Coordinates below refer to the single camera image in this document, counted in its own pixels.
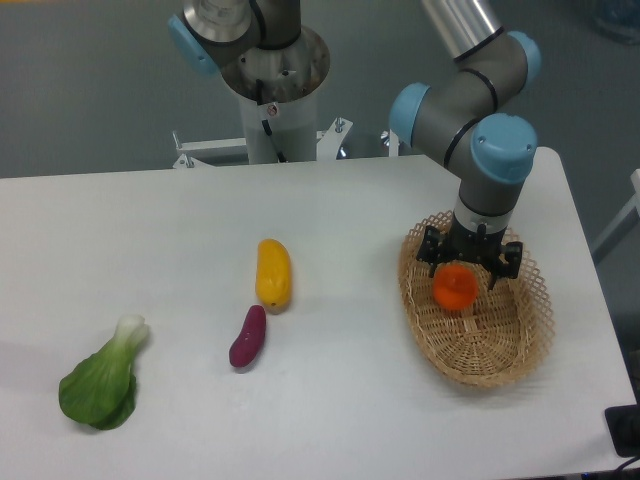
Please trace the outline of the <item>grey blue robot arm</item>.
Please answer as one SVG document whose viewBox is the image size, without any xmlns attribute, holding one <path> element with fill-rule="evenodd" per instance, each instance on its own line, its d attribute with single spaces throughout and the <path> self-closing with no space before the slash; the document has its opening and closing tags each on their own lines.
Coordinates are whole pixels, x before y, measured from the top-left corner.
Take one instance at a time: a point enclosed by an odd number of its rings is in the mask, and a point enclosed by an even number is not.
<svg viewBox="0 0 640 480">
<path fill-rule="evenodd" d="M 406 86 L 389 113 L 390 130 L 454 174 L 459 193 L 447 232 L 428 227 L 417 257 L 437 270 L 459 260 L 492 280 L 514 279 L 523 245 L 504 238 L 538 146 L 534 128 L 502 112 L 538 75 L 541 54 L 508 32 L 484 1 L 427 1 L 457 73 L 445 86 Z M 296 1 L 187 1 L 168 22 L 183 58 L 203 75 L 221 75 L 250 111 L 244 120 L 254 163 L 317 158 L 316 117 L 295 116 L 325 81 L 324 41 L 301 21 Z"/>
</svg>

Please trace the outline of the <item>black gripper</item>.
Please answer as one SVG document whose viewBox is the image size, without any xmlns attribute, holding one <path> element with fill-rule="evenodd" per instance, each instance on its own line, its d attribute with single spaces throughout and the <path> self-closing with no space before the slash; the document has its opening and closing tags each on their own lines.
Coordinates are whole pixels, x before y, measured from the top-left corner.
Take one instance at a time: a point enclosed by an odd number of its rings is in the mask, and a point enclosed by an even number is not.
<svg viewBox="0 0 640 480">
<path fill-rule="evenodd" d="M 497 217 L 488 217 L 473 222 L 467 211 L 455 210 L 447 234 L 434 226 L 426 227 L 416 260 L 429 265 L 430 278 L 441 264 L 454 260 L 481 265 L 490 272 L 489 291 L 500 279 L 516 279 L 523 243 L 511 241 L 502 245 L 507 223 L 495 220 Z"/>
</svg>

